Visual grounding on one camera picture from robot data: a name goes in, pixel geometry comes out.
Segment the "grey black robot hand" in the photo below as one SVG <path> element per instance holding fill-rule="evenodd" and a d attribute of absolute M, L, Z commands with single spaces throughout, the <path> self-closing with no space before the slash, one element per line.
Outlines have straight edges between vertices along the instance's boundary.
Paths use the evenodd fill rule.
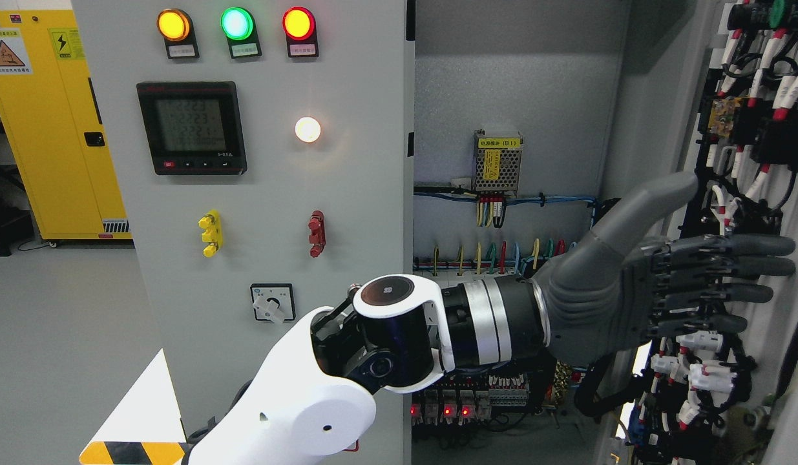
<path fill-rule="evenodd" d="M 791 238 L 649 236 L 653 224 L 685 205 L 697 188 L 691 172 L 641 183 L 573 250 L 535 274 L 552 356 L 586 366 L 656 336 L 740 333 L 747 321 L 724 314 L 720 305 L 773 298 L 771 287 L 754 280 L 795 272 Z"/>

